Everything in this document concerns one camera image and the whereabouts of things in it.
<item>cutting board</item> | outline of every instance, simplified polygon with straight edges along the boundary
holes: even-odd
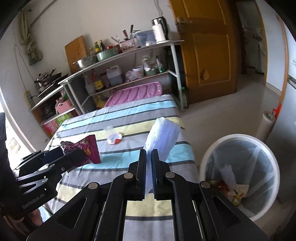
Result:
[[[87,56],[83,36],[68,43],[65,46],[65,51],[71,74],[74,74],[79,71],[79,68],[73,63]]]

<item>electric kettle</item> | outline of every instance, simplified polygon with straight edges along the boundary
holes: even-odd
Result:
[[[163,16],[152,20],[152,29],[156,43],[163,43],[168,41],[168,25]]]

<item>metal screw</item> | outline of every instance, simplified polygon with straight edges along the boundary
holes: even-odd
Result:
[[[211,185],[210,185],[210,183],[207,182],[207,181],[202,181],[201,186],[202,186],[203,188],[209,188]]]
[[[130,178],[133,177],[133,174],[130,173],[130,172],[127,172],[127,173],[125,173],[123,176],[124,176],[124,178],[126,178],[126,179],[130,179]]]
[[[97,183],[90,183],[89,184],[89,189],[96,189],[98,187]]]
[[[165,174],[165,176],[168,177],[168,178],[173,178],[173,177],[175,177],[175,174],[173,172],[167,172]]]

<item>purple snack package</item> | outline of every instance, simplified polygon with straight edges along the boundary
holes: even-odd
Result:
[[[89,135],[89,136],[83,138],[82,140],[78,141],[77,143],[72,143],[69,141],[61,141],[61,149],[63,150],[64,155],[68,154],[69,152],[71,152],[75,148],[82,149],[84,151],[84,153],[86,154],[86,157],[83,160],[81,160],[79,166],[71,168],[69,170],[69,172],[77,167],[80,167],[80,166],[83,166],[86,164],[101,163],[101,158],[100,158],[100,154],[99,154],[98,147],[96,144],[95,135]]]

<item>paper roll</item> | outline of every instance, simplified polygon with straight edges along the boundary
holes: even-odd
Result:
[[[276,119],[272,113],[264,111],[255,137],[265,142],[275,121]]]

